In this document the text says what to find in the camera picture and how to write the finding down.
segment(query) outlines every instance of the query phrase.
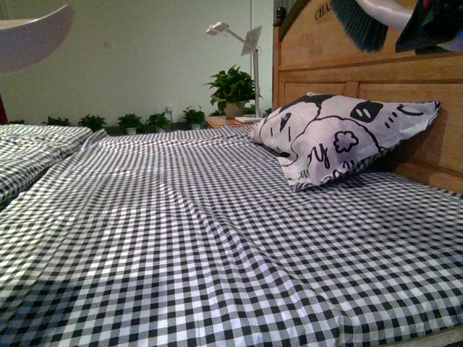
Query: white flower pot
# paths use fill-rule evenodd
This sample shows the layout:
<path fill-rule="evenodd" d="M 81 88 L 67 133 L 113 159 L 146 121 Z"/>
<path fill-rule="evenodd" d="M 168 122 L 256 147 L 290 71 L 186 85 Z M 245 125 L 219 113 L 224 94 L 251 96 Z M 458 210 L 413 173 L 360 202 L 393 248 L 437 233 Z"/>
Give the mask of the white flower pot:
<path fill-rule="evenodd" d="M 234 119 L 235 117 L 242 117 L 245 112 L 245 105 L 247 101 L 240 101 L 241 106 L 234 103 L 227 103 L 225 106 L 225 117 L 227 119 Z"/>

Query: gingham bed cover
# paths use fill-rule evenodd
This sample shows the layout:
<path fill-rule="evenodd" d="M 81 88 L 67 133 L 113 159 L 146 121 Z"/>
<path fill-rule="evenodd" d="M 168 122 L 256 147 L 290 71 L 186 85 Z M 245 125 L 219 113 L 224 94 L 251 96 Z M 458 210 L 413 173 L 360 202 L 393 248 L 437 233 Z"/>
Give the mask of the gingham bed cover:
<path fill-rule="evenodd" d="M 0 213 L 2 346 L 370 346 L 463 321 L 463 200 L 294 193 L 249 128 L 107 137 Z"/>
<path fill-rule="evenodd" d="M 0 126 L 0 209 L 3 202 L 78 150 L 91 134 L 82 127 Z"/>

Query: floor lamp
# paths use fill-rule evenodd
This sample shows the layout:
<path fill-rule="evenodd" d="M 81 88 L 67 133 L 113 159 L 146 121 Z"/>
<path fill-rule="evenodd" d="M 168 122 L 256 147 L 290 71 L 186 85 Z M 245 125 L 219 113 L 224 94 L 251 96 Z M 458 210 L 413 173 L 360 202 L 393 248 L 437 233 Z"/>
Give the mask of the floor lamp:
<path fill-rule="evenodd" d="M 246 34 L 246 39 L 239 37 L 233 31 L 231 31 L 230 26 L 224 22 L 217 22 L 214 25 L 209 25 L 209 28 L 206 30 L 206 33 L 209 35 L 217 35 L 220 33 L 228 33 L 239 42 L 243 43 L 243 49 L 241 56 L 246 54 L 252 54 L 252 64 L 254 67 L 254 85 L 255 85 L 255 118 L 260 118 L 259 111 L 259 97 L 260 97 L 260 87 L 259 87 L 259 50 L 258 50 L 258 41 L 260 37 L 260 32 L 262 31 L 262 25 L 256 27 Z M 246 120 L 249 117 L 237 117 L 237 120 Z"/>

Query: broom bristles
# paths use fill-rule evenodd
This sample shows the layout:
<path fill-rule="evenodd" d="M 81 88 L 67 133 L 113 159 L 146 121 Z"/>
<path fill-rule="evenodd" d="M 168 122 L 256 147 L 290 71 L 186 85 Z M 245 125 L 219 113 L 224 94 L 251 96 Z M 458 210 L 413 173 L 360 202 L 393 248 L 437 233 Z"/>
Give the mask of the broom bristles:
<path fill-rule="evenodd" d="M 346 34 L 361 51 L 377 52 L 382 49 L 388 27 L 372 18 L 355 0 L 331 0 L 331 8 Z"/>

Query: white pillow with cartoon print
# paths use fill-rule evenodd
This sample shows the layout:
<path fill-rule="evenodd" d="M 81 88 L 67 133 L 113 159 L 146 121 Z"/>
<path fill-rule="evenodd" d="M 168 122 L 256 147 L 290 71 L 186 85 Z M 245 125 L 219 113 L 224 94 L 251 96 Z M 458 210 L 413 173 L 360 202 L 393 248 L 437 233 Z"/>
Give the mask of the white pillow with cartoon print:
<path fill-rule="evenodd" d="M 297 192 L 364 169 L 426 130 L 440 105 L 308 93 L 254 124 L 250 138 L 279 154 L 284 175 Z"/>

